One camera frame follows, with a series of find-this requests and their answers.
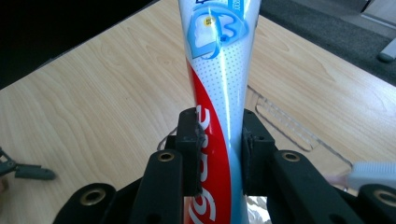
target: blue graphic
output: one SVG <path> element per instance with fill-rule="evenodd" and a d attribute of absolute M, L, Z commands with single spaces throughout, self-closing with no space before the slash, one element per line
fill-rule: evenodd
<path fill-rule="evenodd" d="M 233 0 L 229 1 L 228 6 L 207 3 L 195 9 L 187 33 L 192 58 L 208 53 L 212 54 L 204 59 L 216 58 L 222 47 L 248 33 L 241 7 L 243 4 L 243 0 Z"/>

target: wooden table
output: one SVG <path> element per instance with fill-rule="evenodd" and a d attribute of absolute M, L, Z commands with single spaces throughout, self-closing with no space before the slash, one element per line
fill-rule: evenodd
<path fill-rule="evenodd" d="M 143 174 L 194 106 L 179 20 L 162 0 L 0 91 L 3 150 L 57 174 L 8 175 L 0 223 L 51 223 L 77 189 Z M 396 89 L 263 17 L 249 86 L 349 161 L 396 160 Z"/>

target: toothpaste tube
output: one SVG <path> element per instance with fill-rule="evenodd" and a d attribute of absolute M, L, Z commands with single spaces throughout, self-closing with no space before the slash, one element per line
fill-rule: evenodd
<path fill-rule="evenodd" d="M 202 147 L 203 192 L 185 223 L 248 223 L 241 138 L 248 69 L 261 0 L 179 0 Z"/>

